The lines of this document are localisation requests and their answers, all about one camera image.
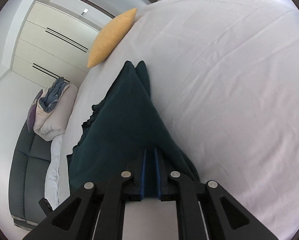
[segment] white bed sheet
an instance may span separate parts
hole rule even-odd
[[[79,89],[61,149],[60,203],[69,196],[66,155],[126,60],[145,61],[153,104],[201,181],[218,181],[290,240],[299,229],[299,11],[274,0],[163,0],[138,11]],[[141,218],[133,205],[126,211]],[[125,223],[124,238],[166,239],[155,229],[141,235],[145,228]]]

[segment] metal bolt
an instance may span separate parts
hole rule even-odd
[[[129,178],[129,177],[131,177],[131,173],[130,173],[129,171],[123,171],[123,172],[121,173],[121,176],[122,176],[123,178]]]
[[[172,176],[173,178],[178,178],[180,175],[181,175],[181,174],[180,174],[178,171],[172,171],[172,172],[171,172],[171,176]]]
[[[91,188],[93,188],[93,187],[94,187],[93,182],[86,182],[86,183],[84,184],[84,188],[86,188],[86,189],[91,189]]]
[[[218,186],[217,182],[214,181],[214,180],[210,180],[208,182],[208,186],[211,187],[211,188],[216,188]]]

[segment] white cabinet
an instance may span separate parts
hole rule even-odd
[[[17,56],[14,57],[13,71],[45,88],[53,84],[56,79]]]
[[[82,84],[86,76],[82,70],[23,40],[18,41],[15,56],[40,68],[43,72],[56,77],[63,76],[77,87]]]
[[[97,34],[80,20],[36,2],[21,31],[12,70],[44,87],[59,76],[79,87]]]
[[[27,21],[59,33],[60,36],[71,39],[88,51],[98,34],[97,30],[85,23],[41,3],[35,3]]]
[[[49,32],[36,24],[28,21],[25,22],[19,38],[64,60],[84,72],[88,72],[87,61],[89,52],[57,37],[52,32]]]

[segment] folded blanket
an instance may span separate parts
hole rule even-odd
[[[51,141],[56,136],[64,134],[77,92],[78,89],[75,85],[67,85],[58,100],[58,104],[50,113],[42,111],[42,108],[37,106],[34,132],[45,141]]]
[[[155,147],[174,167],[199,180],[198,173],[174,143],[150,99],[150,81],[145,63],[136,68],[127,61],[106,97],[92,106],[93,114],[83,123],[83,134],[68,155],[69,185],[73,192],[87,181],[96,184],[124,171],[146,148],[145,196],[156,196]]]
[[[69,84],[65,83],[63,77],[57,78],[51,87],[48,87],[37,102],[34,132],[37,133],[46,119],[56,108],[63,93]]]
[[[56,136],[51,142],[51,164],[49,165],[45,177],[44,196],[51,204],[53,210],[59,206],[58,201],[58,168],[60,149],[62,147],[63,135]]]

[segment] bed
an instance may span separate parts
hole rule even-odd
[[[60,151],[59,203],[69,196],[66,155],[126,60],[145,61],[152,102],[201,181],[218,181],[280,240],[299,239],[299,11],[273,0],[139,10],[80,86]],[[153,238],[177,239],[175,205],[127,205],[123,239]]]

